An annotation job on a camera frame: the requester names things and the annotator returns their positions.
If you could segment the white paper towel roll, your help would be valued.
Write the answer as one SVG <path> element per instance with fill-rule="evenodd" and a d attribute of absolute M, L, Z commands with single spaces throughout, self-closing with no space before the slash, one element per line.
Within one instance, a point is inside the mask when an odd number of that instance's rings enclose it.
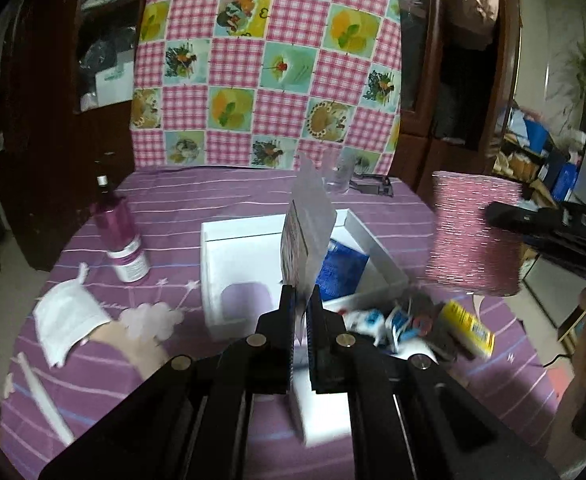
<path fill-rule="evenodd" d="M 314 392 L 305 344 L 294 345 L 289 397 L 295 431 L 307 448 L 317 448 L 351 436 L 347 394 Z"/>

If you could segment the blue foil packet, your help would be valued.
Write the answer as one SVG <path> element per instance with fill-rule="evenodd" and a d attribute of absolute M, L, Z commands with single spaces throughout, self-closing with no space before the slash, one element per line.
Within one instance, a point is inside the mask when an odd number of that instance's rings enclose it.
<path fill-rule="evenodd" d="M 321 300 L 355 294 L 368 261 L 368 255 L 331 238 L 316 280 Z"/>

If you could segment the pink glitter scouring pad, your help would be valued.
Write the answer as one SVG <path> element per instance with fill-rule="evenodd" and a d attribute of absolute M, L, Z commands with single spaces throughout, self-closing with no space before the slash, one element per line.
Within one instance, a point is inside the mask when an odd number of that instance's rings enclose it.
<path fill-rule="evenodd" d="M 481 174 L 433 174 L 435 231 L 427 281 L 491 296 L 520 290 L 521 240 L 490 226 L 485 209 L 497 202 L 515 206 L 521 186 Z"/>

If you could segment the clear packet with label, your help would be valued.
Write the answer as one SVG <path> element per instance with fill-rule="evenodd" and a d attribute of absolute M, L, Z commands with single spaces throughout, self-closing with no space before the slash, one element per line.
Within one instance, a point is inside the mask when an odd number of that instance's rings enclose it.
<path fill-rule="evenodd" d="M 282 284 L 295 289 L 293 334 L 305 337 L 305 310 L 316 285 L 336 220 L 322 176 L 304 154 L 293 183 L 281 233 Z"/>

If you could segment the grey plaid fabric pouch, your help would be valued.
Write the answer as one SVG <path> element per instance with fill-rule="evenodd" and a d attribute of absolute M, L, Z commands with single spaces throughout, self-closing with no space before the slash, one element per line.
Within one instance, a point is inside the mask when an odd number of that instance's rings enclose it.
<path fill-rule="evenodd" d="M 426 292 L 409 288 L 396 301 L 399 311 L 389 318 L 394 347 L 399 350 L 409 342 L 422 341 L 439 362 L 457 360 L 458 349 L 439 318 L 441 304 L 435 304 Z"/>

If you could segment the cluttered storage shelf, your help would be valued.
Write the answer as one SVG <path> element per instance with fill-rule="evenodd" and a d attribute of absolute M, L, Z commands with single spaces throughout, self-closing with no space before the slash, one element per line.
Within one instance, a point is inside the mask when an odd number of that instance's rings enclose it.
<path fill-rule="evenodd" d="M 503 136 L 492 173 L 520 183 L 523 200 L 532 208 L 569 200 L 584 156 L 586 134 L 574 128 L 553 134 L 541 114 L 516 103 L 509 116 L 500 117 L 498 126 Z"/>

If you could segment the white shallow cardboard box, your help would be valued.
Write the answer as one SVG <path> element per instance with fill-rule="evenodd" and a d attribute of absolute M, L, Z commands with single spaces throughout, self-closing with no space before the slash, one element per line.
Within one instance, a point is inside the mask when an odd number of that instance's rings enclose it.
<path fill-rule="evenodd" d="M 206 222 L 201 233 L 201 289 L 205 325 L 216 341 L 254 332 L 223 318 L 221 292 L 235 283 L 258 282 L 269 289 L 276 310 L 281 294 L 280 238 L 283 214 Z M 409 285 L 381 242 L 350 209 L 336 211 L 333 240 L 369 256 L 355 294 L 327 301 L 330 311 L 378 308 L 399 297 Z"/>

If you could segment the black clip device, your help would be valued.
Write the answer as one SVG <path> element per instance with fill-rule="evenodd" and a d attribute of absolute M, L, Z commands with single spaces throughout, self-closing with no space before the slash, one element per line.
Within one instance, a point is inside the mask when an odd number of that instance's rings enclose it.
<path fill-rule="evenodd" d="M 393 197 L 393 183 L 389 177 L 381 174 L 362 174 L 349 180 L 349 187 L 361 194 Z"/>

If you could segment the purple patterned tablecloth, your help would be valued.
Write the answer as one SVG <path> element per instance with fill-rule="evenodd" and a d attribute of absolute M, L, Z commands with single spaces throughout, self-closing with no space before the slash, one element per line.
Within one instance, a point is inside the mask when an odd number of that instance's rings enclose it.
<path fill-rule="evenodd" d="M 169 356 L 210 356 L 226 346 L 214 341 L 205 325 L 200 276 L 201 226 L 204 222 L 284 214 L 295 173 L 281 170 L 185 168 L 140 171 L 121 184 L 141 232 L 150 272 L 126 285 L 108 263 L 95 222 L 88 220 L 62 249 L 42 292 L 76 278 L 88 266 L 85 286 L 114 321 L 118 347 L 88 340 L 72 349 L 60 368 L 48 366 L 36 336 L 34 313 L 28 315 L 14 344 L 5 400 L 0 416 L 0 446 L 25 479 L 36 479 L 66 447 L 36 408 L 33 393 L 19 365 L 22 354 L 54 401 L 74 437 L 79 437 L 110 412 L 142 382 L 133 352 L 138 344 L 145 358 L 162 348 Z M 430 208 L 404 183 L 393 184 L 394 196 L 348 191 L 334 196 L 336 209 L 349 209 L 381 242 L 411 281 L 423 274 L 434 231 Z M 266 284 L 240 278 L 223 293 L 223 316 L 253 321 L 266 307 L 276 307 L 276 290 L 267 300 Z M 538 353 L 506 299 L 481 302 L 459 292 L 430 287 L 434 301 L 459 300 L 478 308 L 482 322 L 496 334 L 492 359 L 453 364 L 468 390 L 536 451 L 546 448 L 558 395 Z M 351 442 L 336 440 L 307 448 L 294 433 L 285 399 L 259 396 L 249 433 L 249 479 L 353 478 Z"/>

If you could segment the clear drinking glass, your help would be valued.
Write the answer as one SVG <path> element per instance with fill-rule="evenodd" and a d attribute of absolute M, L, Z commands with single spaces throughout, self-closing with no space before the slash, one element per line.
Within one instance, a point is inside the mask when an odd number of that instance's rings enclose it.
<path fill-rule="evenodd" d="M 322 155 L 321 174 L 328 193 L 345 193 L 354 174 L 356 156 L 341 148 L 327 148 Z"/>

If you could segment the purple spray bottle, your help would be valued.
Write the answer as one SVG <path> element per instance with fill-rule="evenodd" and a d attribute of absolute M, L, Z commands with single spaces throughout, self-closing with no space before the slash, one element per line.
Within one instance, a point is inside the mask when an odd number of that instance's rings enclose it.
<path fill-rule="evenodd" d="M 147 276 L 150 264 L 127 198 L 113 188 L 106 162 L 95 161 L 97 197 L 92 206 L 98 235 L 118 279 L 136 283 Z"/>

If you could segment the dark wooden cabinet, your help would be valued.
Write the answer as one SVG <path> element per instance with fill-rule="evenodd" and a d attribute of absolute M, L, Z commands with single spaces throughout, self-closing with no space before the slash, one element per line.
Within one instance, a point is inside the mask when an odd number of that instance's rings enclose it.
<path fill-rule="evenodd" d="M 403 88 L 391 174 L 425 203 L 434 172 L 488 174 L 513 107 L 520 0 L 392 0 Z"/>

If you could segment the white face mask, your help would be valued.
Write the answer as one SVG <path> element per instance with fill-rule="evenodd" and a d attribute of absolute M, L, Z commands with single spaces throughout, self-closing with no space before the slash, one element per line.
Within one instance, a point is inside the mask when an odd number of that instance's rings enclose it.
<path fill-rule="evenodd" d="M 76 278 L 52 287 L 34 308 L 36 336 L 49 367 L 62 367 L 75 344 L 111 322 L 85 287 L 88 272 L 80 263 Z"/>

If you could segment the white paper strip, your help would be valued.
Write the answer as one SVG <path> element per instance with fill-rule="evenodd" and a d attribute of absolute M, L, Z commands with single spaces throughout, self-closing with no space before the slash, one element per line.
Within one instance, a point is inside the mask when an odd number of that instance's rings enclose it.
<path fill-rule="evenodd" d="M 33 400 L 37 405 L 40 413 L 42 413 L 44 419 L 46 419 L 51 429 L 54 430 L 54 433 L 57 435 L 58 439 L 65 446 L 71 445 L 75 440 L 74 434 L 72 433 L 69 426 L 66 425 L 66 421 L 57 410 L 56 406 L 54 405 L 54 401 L 51 400 L 51 397 L 49 396 L 45 387 L 34 374 L 25 354 L 23 352 L 19 352 L 16 356 L 16 360 L 18 361 L 20 369 L 22 370 L 25 380 L 28 383 L 28 388 L 31 391 Z"/>

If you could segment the pink checkered patchwork cloth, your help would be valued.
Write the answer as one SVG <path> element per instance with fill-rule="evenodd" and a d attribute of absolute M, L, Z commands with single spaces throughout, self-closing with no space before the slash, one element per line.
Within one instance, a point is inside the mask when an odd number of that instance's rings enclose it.
<path fill-rule="evenodd" d="M 398 0 L 147 0 L 130 133 L 137 167 L 391 168 Z"/>

